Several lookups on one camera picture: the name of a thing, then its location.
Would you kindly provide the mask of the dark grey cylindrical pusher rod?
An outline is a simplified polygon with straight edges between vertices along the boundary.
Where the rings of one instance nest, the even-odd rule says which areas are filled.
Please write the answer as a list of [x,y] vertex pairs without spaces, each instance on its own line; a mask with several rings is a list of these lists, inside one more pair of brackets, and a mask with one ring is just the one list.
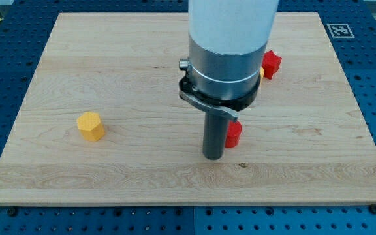
[[205,114],[202,152],[209,160],[223,156],[229,120],[210,113]]

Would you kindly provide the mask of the black tool clamp with lever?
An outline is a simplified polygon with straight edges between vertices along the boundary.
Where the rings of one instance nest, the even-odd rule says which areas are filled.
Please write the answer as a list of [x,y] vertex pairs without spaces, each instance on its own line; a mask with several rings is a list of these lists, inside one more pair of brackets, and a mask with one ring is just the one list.
[[262,78],[262,69],[258,71],[257,82],[248,94],[237,99],[222,100],[199,92],[188,78],[190,66],[191,65],[187,58],[180,59],[179,68],[181,71],[185,71],[185,76],[179,81],[179,96],[191,106],[194,106],[207,114],[212,114],[236,122],[239,117],[238,112],[250,106],[257,96],[257,91]]

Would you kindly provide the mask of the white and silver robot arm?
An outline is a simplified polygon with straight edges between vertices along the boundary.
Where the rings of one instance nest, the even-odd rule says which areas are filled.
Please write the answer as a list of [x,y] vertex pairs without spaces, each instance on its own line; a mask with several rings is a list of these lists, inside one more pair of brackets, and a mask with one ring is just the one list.
[[278,0],[190,0],[179,96],[205,113],[202,153],[223,156],[230,122],[254,102]]

